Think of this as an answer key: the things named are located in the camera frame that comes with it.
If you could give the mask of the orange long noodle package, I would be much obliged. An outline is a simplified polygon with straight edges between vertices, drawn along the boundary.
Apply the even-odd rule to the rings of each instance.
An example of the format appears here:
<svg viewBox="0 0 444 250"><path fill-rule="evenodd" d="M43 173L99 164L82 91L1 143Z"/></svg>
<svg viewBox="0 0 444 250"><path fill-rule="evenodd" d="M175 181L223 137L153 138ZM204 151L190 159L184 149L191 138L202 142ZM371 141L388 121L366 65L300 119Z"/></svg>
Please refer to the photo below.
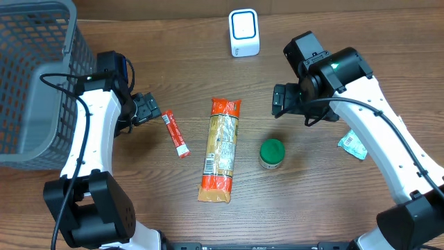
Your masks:
<svg viewBox="0 0 444 250"><path fill-rule="evenodd" d="M231 200L241 101L212 99L209 133L198 200Z"/></svg>

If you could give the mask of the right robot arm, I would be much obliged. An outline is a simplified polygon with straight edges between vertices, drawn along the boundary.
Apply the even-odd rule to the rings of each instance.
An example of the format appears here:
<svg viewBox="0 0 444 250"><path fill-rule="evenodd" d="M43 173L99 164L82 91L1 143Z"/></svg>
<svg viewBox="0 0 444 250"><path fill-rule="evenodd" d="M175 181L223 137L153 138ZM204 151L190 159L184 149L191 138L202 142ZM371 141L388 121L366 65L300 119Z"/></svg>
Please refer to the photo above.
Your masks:
<svg viewBox="0 0 444 250"><path fill-rule="evenodd" d="M361 140L388 185L394 206L350 249L419 249L443 234L443 168L415 141L383 95L373 70L348 47L325 50L312 32L293 38L284 55L297 83L273 90L274 117L302 115L305 125L343 120Z"/></svg>

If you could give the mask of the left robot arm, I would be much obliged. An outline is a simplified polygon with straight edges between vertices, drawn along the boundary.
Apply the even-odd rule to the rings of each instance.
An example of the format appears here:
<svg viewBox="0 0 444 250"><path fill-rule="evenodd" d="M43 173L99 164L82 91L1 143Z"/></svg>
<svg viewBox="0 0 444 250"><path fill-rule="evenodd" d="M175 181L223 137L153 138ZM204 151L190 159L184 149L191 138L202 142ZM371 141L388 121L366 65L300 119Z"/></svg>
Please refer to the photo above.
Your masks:
<svg viewBox="0 0 444 250"><path fill-rule="evenodd" d="M132 201L112 175L114 138L161 111L152 94L133 93L135 70L116 51L99 53L96 72L74 76L64 90L77 104L77 120L60 178L44 185L44 201L55 220L51 248L59 235L71 248L171 249L166 236L138 222Z"/></svg>

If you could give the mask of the red snack stick packet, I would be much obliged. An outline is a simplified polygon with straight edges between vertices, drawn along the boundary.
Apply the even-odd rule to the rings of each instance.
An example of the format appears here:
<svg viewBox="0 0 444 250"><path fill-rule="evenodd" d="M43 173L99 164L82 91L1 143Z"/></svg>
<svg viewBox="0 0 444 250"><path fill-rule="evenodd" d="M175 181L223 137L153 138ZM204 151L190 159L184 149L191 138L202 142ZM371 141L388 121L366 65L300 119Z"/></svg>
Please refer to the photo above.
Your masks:
<svg viewBox="0 0 444 250"><path fill-rule="evenodd" d="M187 156L190 156L191 152L188 149L187 145L185 144L182 133L178 128L175 117L173 116L172 110L166 110L164 113L162 113L162 119L166 124L166 127L174 143L178 156L180 158L185 158Z"/></svg>

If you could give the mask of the green lid white jar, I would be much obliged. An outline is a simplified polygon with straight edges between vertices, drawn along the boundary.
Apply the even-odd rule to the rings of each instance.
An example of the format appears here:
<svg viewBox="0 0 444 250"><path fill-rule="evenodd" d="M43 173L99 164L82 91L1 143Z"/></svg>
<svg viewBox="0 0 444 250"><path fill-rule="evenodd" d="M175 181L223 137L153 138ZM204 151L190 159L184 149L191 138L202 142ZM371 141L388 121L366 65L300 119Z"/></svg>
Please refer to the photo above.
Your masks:
<svg viewBox="0 0 444 250"><path fill-rule="evenodd" d="M259 150L259 163L265 169L278 168L285 157L284 144L277 139L266 140Z"/></svg>

